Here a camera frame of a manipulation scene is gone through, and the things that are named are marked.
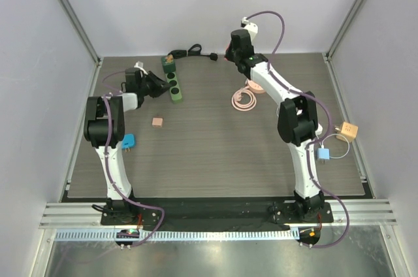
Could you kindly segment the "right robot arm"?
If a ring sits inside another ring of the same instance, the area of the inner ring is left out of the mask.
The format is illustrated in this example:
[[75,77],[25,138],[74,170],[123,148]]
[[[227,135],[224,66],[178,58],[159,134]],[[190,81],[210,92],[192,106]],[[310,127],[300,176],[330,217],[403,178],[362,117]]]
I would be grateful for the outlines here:
[[315,165],[314,142],[322,132],[315,97],[292,87],[264,55],[255,53],[247,29],[231,32],[225,58],[278,105],[278,133],[290,149],[295,172],[295,216],[300,221],[311,221],[325,205]]

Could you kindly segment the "round pink power socket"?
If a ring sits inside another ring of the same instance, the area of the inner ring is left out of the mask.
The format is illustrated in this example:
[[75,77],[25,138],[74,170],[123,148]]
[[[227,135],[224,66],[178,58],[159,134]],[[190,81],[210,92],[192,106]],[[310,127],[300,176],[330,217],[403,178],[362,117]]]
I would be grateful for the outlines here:
[[252,80],[247,80],[246,84],[249,90],[255,94],[263,94],[266,92],[260,85]]

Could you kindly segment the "green power strip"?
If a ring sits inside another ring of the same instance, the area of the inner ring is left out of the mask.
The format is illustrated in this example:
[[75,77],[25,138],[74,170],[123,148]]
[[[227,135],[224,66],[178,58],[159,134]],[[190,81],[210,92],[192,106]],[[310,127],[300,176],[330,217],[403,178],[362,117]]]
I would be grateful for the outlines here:
[[181,103],[183,101],[182,92],[180,89],[179,81],[176,71],[173,73],[165,74],[166,81],[170,84],[170,97],[173,103]]

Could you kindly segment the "dark green cube adapter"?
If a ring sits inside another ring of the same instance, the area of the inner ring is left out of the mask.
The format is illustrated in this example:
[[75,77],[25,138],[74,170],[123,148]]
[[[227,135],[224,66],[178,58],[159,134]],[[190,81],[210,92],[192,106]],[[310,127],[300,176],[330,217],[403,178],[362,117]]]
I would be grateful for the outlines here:
[[165,74],[173,73],[176,71],[176,64],[172,55],[161,57],[161,64]]

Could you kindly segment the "blue plug adapter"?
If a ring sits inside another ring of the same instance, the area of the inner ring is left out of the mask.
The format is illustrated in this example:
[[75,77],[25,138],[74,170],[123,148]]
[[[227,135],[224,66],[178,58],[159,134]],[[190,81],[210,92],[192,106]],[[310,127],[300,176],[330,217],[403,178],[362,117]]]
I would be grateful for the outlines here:
[[136,146],[136,139],[135,139],[134,134],[132,133],[126,134],[121,142],[122,150],[129,152],[130,149],[134,148],[135,146]]

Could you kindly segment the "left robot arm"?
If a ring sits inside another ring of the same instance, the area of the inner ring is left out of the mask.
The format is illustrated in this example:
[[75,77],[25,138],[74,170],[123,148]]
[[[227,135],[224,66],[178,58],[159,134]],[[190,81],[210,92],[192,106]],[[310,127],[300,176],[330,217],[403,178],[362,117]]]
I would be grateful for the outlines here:
[[88,97],[84,138],[99,156],[106,180],[106,203],[96,209],[102,216],[118,218],[129,225],[149,206],[134,202],[135,195],[126,174],[122,154],[125,113],[139,109],[146,97],[162,96],[169,91],[170,84],[140,67],[128,68],[123,73],[122,90]]

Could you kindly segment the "light blue usb charger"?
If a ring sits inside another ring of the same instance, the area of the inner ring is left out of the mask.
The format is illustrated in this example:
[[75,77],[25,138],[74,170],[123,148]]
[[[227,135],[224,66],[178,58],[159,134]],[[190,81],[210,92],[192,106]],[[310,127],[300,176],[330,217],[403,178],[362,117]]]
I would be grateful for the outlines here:
[[330,160],[330,150],[325,147],[319,147],[316,150],[316,159],[321,163],[326,163]]

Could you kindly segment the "orange cube socket adapter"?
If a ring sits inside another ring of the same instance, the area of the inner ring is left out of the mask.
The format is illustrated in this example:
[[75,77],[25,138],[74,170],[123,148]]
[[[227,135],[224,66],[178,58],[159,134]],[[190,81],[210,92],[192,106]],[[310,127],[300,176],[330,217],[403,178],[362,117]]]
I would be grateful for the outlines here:
[[353,142],[356,139],[358,129],[359,128],[356,125],[349,122],[343,122],[334,127],[336,138],[348,142]]

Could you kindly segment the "dusty pink usb charger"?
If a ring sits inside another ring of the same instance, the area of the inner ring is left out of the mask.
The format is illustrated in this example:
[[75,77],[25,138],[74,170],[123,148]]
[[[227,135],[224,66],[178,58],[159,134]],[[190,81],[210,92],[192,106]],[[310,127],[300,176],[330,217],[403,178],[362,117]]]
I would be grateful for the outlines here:
[[154,117],[152,119],[152,127],[154,128],[161,128],[163,126],[164,119],[161,117]]

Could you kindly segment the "white triangular power strip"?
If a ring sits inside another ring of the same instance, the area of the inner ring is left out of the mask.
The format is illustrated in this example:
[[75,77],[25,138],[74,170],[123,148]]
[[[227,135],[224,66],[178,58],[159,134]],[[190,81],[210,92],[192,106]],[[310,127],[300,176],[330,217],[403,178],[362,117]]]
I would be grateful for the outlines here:
[[323,133],[323,126],[319,123],[318,128],[315,130],[315,134],[317,136],[321,135]]

